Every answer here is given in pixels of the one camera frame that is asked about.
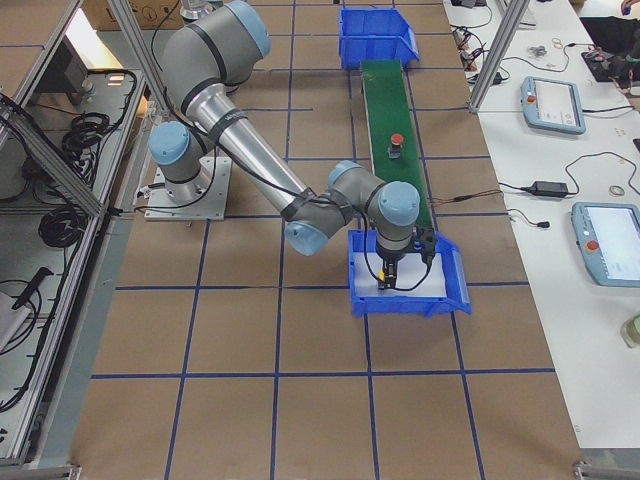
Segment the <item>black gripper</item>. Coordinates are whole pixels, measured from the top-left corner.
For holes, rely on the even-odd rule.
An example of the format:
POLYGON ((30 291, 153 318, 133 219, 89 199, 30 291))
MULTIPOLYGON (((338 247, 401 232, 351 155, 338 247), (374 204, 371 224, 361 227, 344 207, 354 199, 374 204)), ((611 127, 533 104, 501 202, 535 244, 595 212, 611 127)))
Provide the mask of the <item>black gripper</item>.
POLYGON ((433 228, 414 227, 399 239, 392 239, 377 229, 375 248, 382 259, 382 270, 377 275, 378 289, 385 290, 386 285, 388 289, 396 288, 398 263, 409 253, 419 253, 427 270, 430 270, 436 255, 436 244, 436 231, 433 228))

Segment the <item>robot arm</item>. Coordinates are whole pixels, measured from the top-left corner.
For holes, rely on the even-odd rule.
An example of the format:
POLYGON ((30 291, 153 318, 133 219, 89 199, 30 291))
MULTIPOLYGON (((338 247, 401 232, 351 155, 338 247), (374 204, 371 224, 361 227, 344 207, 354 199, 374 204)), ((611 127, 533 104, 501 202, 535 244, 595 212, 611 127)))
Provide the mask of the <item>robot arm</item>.
POLYGON ((227 87, 246 81, 270 49, 266 26, 255 9, 244 1, 228 2, 168 40, 163 54, 168 95, 182 115, 251 176, 286 221, 286 240, 300 254, 315 254, 361 214, 377 231, 379 288, 395 288, 399 261, 409 253, 432 265, 437 239, 433 230, 417 224, 420 195, 413 185, 384 181, 352 161, 342 161, 331 172, 326 192, 318 195, 229 99, 227 87))

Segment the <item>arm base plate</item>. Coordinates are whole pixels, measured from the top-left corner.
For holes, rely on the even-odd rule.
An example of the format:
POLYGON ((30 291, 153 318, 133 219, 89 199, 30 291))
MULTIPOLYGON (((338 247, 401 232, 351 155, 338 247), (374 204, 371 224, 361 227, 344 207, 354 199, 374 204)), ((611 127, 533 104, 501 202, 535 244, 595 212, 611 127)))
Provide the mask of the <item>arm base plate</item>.
POLYGON ((232 161, 228 157, 202 157, 199 176, 190 184, 168 184, 160 168, 158 182, 163 186, 149 194, 143 209, 148 221, 221 221, 225 216, 232 161))

